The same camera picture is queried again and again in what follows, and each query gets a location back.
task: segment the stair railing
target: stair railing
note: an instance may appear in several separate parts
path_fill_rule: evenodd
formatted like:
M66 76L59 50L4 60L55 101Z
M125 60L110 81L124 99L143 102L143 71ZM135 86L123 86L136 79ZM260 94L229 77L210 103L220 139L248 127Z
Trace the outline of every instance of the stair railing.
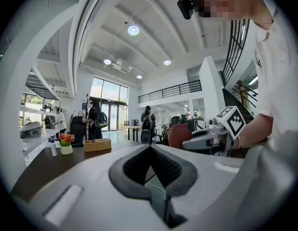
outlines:
M241 103L244 105L245 108L248 109L247 102L249 102L251 105L253 105L256 108L256 105L248 97L250 97L251 99L257 102L257 99L255 97L258 96L258 93L256 93L251 88L244 86L241 80L237 82L237 84L234 86L234 88L232 88L232 90L240 95Z

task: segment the small table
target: small table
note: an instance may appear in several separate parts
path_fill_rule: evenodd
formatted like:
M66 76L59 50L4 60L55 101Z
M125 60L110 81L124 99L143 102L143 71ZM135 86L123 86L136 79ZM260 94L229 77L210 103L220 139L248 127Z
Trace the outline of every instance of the small table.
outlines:
M141 129L141 126L125 126L124 128L128 129L128 140L130 140L130 129L133 129L133 141L135 141L136 130L136 141L138 141L138 130Z
M120 149L140 145L135 141L124 141L112 144L112 148L95 152L84 152L83 147L73 148L70 155L62 155L57 148L57 156L53 157L51 148L44 148L32 163L24 170L14 185L11 195L17 196L29 203L32 197L46 184L65 173L78 163L95 156L100 156ZM146 176L148 182L155 175L150 167Z

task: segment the backpack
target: backpack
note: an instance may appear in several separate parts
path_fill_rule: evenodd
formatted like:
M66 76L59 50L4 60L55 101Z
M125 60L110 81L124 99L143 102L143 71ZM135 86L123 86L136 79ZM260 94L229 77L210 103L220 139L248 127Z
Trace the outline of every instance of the backpack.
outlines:
M152 112L145 116L144 120L143 120L143 125L142 125L142 130L148 130L148 131L151 131L152 129L152 119L151 119L151 116L152 116Z
M107 116L104 112L98 112L95 107L96 119L95 119L95 126L98 128L105 128L108 126Z

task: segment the white shirt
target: white shirt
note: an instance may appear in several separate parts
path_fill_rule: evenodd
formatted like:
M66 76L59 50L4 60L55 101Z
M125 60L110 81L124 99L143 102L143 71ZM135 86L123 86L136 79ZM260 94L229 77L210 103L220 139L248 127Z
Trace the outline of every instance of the white shirt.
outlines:
M60 123L59 125L56 125L55 129L58 129L58 130L66 129L67 128L66 119L64 117L63 112L60 112L59 116L57 116L56 122L60 122L60 121L62 121L62 123Z
M256 25L257 111L273 117L276 138L298 130L298 36L274 0L263 1L274 22L269 30Z

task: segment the ceiling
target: ceiling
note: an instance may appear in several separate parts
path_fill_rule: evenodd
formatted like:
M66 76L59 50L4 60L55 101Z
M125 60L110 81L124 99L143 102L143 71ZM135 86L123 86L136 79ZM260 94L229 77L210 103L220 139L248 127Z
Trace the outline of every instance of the ceiling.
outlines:
M152 111L182 111L183 112L183 107L184 104L188 105L189 108L189 101L180 101L180 102L174 102L174 103L164 103L164 104L159 104L159 105L152 105L151 109ZM194 110L198 109L204 109L204 101L203 98L201 99L193 99L193 108Z
M212 55L216 61L227 56L230 23L211 22L194 13L185 20L177 7L178 0L109 0L100 8L99 23L88 24L82 65L141 85L157 75L175 69L200 67L203 58ZM135 25L137 36L127 30ZM129 73L103 63L123 62ZM168 66L163 62L170 59Z

